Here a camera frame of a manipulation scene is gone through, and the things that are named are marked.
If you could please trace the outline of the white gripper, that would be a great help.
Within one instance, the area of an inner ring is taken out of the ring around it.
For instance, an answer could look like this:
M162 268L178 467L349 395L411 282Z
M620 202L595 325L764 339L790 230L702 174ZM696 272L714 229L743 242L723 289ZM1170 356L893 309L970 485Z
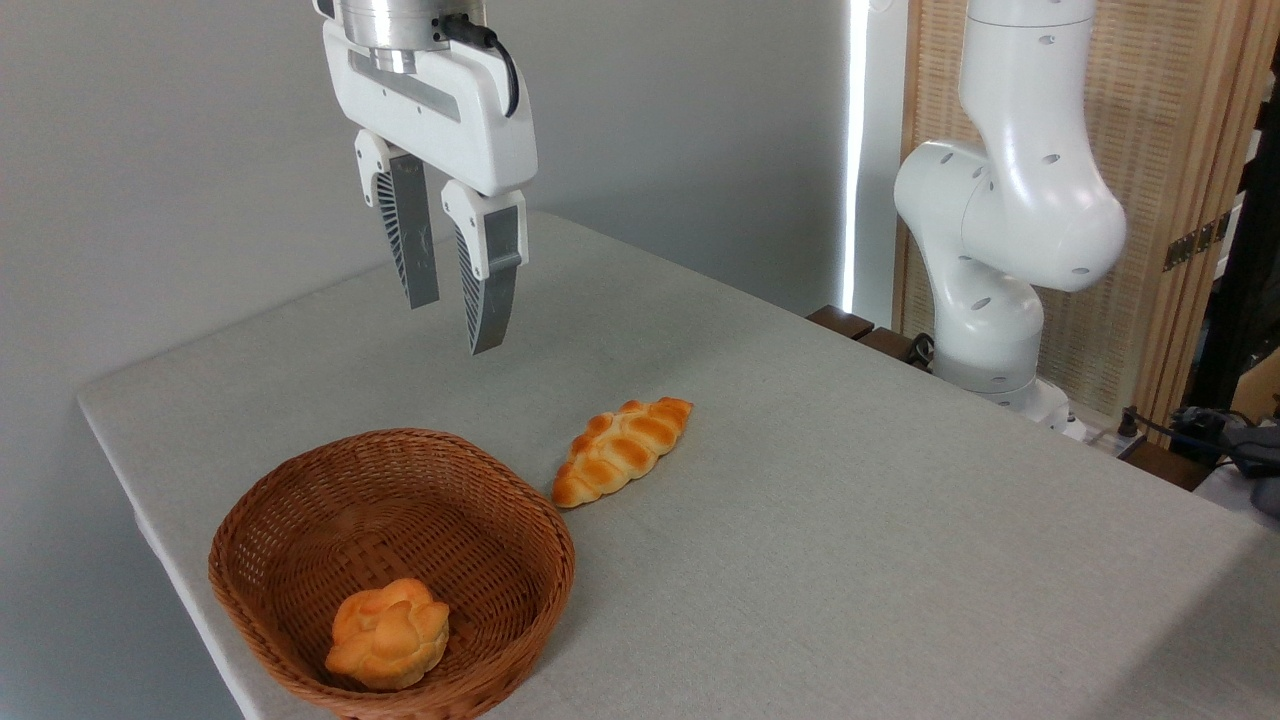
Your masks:
M335 22L324 24L323 42L337 101L364 128L355 140L361 192L381 218L410 306L439 300L424 160L456 178L442 201L457 238L471 354L499 346L518 268L529 263L517 188L538 173L538 151L526 83L508 117L508 68L495 53L453 42L417 53L416 72L399 74L378 69Z

